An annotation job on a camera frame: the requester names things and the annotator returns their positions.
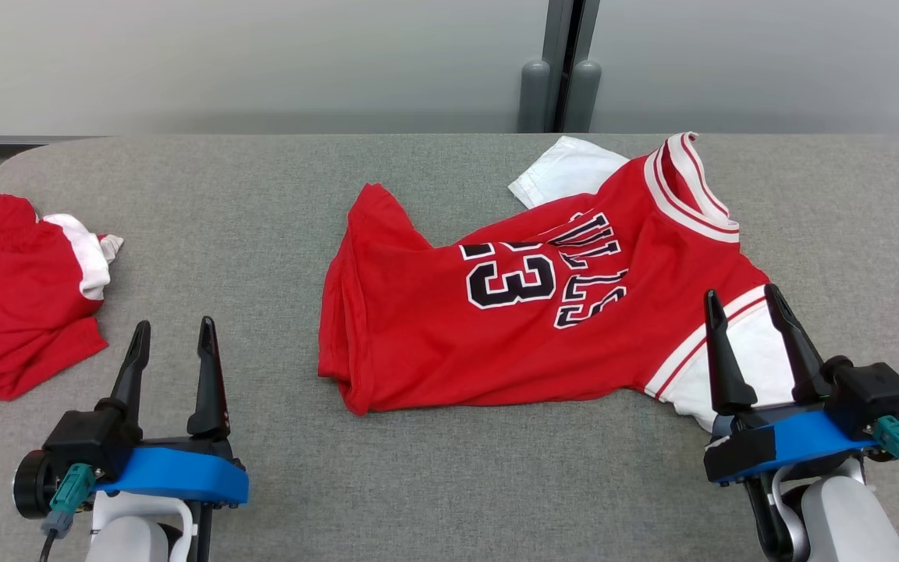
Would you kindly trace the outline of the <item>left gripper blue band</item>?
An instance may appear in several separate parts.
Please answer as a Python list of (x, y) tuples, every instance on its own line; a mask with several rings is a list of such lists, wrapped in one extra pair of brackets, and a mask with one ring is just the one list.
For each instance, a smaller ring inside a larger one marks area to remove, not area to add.
[[(122, 423), (139, 427), (140, 384), (150, 360), (151, 323), (136, 324), (109, 397), (98, 410), (112, 409)], [(197, 335), (200, 359), (195, 412), (187, 421), (187, 437), (145, 439), (135, 446), (105, 447), (94, 453), (93, 469), (102, 470), (95, 489), (135, 493), (239, 507), (249, 503), (251, 480), (228, 437), (229, 412), (215, 321), (204, 316)]]

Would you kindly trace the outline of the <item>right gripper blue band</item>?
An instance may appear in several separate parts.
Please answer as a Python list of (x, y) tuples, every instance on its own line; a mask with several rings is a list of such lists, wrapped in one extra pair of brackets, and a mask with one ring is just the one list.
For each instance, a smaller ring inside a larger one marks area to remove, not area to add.
[[(776, 284), (765, 286), (765, 301), (772, 325), (784, 339), (794, 381), (793, 401), (809, 405), (825, 400), (832, 392), (832, 383), (822, 373), (824, 360)], [(704, 450), (703, 464), (709, 482), (743, 481), (878, 446), (871, 436), (857, 439), (846, 435), (822, 410), (796, 407), (797, 412), (786, 418), (765, 422), (759, 416), (761, 412), (752, 408), (757, 395), (741, 373), (727, 334), (727, 313), (715, 290), (704, 295), (704, 313), (711, 409), (717, 418), (732, 422), (732, 432), (711, 441)]]

